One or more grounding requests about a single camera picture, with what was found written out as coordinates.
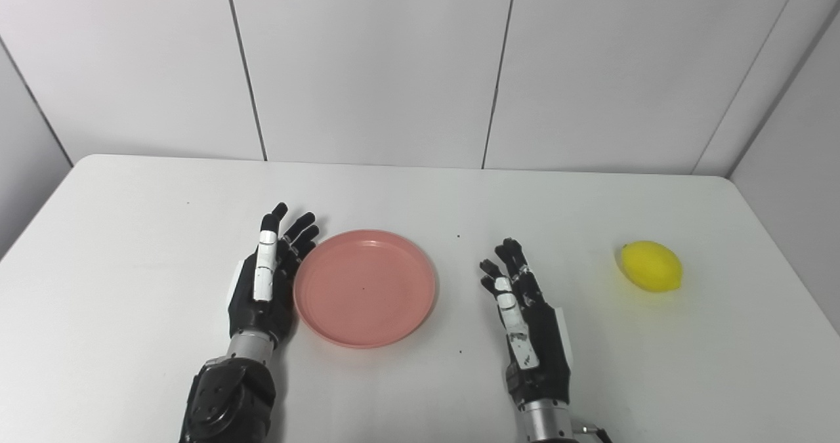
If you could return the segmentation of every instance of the white table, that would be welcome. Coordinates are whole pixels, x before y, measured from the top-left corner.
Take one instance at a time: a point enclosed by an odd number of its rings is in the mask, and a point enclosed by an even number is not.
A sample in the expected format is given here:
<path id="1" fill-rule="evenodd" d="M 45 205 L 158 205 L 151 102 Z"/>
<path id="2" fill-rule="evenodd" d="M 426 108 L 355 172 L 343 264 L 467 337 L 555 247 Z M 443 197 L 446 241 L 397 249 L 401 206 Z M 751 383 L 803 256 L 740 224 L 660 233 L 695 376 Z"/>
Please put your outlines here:
<path id="1" fill-rule="evenodd" d="M 288 380 L 271 443 L 515 440 L 477 269 L 506 236 L 564 308 L 573 413 L 616 443 L 840 438 L 840 338 L 726 180 L 93 156 L 0 263 L 3 440 L 175 441 L 193 374 L 227 347 L 234 265 L 279 200 L 317 213 L 322 239 L 408 237 L 438 299 L 375 350 L 298 327 L 273 363 Z M 615 251 L 639 239 L 680 255 L 681 290 L 623 278 Z"/>

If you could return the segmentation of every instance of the yellow lemon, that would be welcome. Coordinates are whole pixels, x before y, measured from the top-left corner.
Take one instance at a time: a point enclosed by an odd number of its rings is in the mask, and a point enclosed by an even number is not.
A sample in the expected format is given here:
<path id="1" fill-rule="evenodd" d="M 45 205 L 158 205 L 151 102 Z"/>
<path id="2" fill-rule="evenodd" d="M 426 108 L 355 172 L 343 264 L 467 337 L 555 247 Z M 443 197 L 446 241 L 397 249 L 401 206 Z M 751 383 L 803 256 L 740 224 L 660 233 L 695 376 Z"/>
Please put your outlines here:
<path id="1" fill-rule="evenodd" d="M 627 279 L 646 291 L 671 291 L 680 288 L 680 258 L 656 242 L 633 242 L 624 245 L 621 249 L 621 269 Z"/>

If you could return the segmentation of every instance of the silver cylinder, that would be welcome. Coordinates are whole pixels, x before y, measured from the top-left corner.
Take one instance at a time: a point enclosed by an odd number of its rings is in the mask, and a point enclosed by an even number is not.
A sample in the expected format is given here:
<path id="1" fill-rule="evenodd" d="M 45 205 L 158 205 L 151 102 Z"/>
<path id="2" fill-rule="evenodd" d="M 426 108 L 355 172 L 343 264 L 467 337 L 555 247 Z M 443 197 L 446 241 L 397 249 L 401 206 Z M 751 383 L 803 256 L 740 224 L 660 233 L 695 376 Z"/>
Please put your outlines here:
<path id="1" fill-rule="evenodd" d="M 245 329 L 230 338 L 226 358 L 246 358 L 267 364 L 271 359 L 274 344 L 267 333 Z"/>
<path id="2" fill-rule="evenodd" d="M 559 400 L 543 398 L 522 406 L 522 424 L 528 441 L 574 439 L 572 419 L 567 405 Z"/>

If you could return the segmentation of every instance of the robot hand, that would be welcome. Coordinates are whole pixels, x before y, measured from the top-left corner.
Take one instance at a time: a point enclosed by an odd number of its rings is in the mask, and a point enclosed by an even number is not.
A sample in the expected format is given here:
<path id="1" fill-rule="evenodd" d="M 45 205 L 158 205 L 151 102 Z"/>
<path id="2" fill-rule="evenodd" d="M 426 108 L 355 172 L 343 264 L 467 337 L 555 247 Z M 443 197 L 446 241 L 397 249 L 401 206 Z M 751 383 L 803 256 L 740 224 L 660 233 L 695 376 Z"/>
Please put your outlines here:
<path id="1" fill-rule="evenodd" d="M 575 433 L 596 433 L 609 443 L 603 430 L 571 421 L 571 353 L 562 311 L 545 302 L 516 240 L 507 238 L 495 254 L 509 276 L 493 261 L 481 261 L 486 273 L 481 285 L 495 297 L 507 332 L 507 392 L 522 416 L 528 441 L 574 443 Z"/>
<path id="2" fill-rule="evenodd" d="M 268 434 L 276 392 L 266 365 L 288 338 L 291 284 L 318 235 L 315 215 L 306 213 L 278 237 L 287 211 L 280 203 L 263 218 L 257 251 L 244 260 L 228 306 L 228 353 L 193 378 L 180 443 L 261 443 Z"/>

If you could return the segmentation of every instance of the pink plate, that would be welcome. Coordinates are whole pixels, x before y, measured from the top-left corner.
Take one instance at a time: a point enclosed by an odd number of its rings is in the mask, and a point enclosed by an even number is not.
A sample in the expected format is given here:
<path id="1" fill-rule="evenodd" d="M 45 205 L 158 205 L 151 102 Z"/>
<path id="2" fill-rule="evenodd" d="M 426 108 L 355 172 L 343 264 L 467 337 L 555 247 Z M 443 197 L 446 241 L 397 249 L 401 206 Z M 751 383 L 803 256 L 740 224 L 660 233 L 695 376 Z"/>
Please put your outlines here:
<path id="1" fill-rule="evenodd" d="M 295 279 L 303 323 L 342 347 L 375 348 L 405 338 L 434 301 L 432 265 L 387 231 L 338 234 L 313 249 Z"/>

